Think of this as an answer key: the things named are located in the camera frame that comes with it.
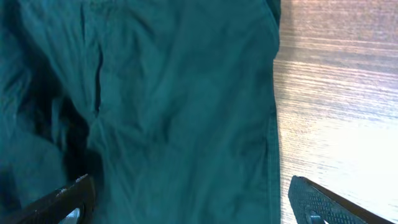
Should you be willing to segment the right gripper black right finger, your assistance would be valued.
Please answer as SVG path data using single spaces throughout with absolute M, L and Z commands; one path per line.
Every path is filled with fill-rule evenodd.
M 298 224 L 392 224 L 305 177 L 292 177 L 288 196 Z

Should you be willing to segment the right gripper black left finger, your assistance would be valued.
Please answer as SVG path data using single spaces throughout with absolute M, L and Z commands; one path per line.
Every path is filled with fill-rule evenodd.
M 2 219 L 8 224 L 76 223 L 87 224 L 93 218 L 95 184 L 85 174 L 71 184 L 54 190 L 22 210 Z

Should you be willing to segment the black shorts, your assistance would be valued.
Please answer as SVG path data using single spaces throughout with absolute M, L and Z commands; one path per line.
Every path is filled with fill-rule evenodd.
M 1 214 L 92 176 L 93 223 L 279 223 L 275 0 L 1 2 Z

